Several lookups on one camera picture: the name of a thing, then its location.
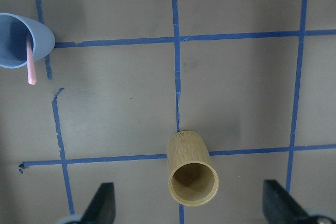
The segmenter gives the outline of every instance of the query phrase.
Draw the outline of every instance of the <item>bamboo cup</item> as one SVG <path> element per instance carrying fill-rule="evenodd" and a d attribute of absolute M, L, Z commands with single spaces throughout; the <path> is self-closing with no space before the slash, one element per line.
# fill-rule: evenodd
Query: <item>bamboo cup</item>
<path fill-rule="evenodd" d="M 168 142 L 169 192 L 185 206 L 200 206 L 218 191 L 218 175 L 202 138 L 180 131 Z"/>

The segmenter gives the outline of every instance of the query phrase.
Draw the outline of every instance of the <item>wooden cup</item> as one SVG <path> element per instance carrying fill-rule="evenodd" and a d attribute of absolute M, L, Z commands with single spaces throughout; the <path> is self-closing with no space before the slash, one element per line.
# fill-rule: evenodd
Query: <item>wooden cup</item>
<path fill-rule="evenodd" d="M 169 192 L 185 206 L 200 206 L 218 191 L 218 175 L 202 138 L 180 131 L 168 142 Z"/>

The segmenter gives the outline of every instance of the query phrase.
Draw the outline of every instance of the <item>pink object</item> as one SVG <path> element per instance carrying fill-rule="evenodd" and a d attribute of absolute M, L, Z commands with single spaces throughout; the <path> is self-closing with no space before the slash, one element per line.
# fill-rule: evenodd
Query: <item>pink object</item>
<path fill-rule="evenodd" d="M 27 35 L 27 69 L 28 69 L 28 83 L 35 85 L 37 83 L 33 51 L 31 49 L 30 34 Z"/>

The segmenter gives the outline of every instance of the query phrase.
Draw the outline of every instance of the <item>pink straw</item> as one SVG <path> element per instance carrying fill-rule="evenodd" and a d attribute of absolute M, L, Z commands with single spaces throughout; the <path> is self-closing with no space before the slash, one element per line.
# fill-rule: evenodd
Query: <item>pink straw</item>
<path fill-rule="evenodd" d="M 27 35 L 27 69 L 28 69 L 28 83 L 35 85 L 37 82 L 33 51 L 31 50 L 30 34 Z"/>

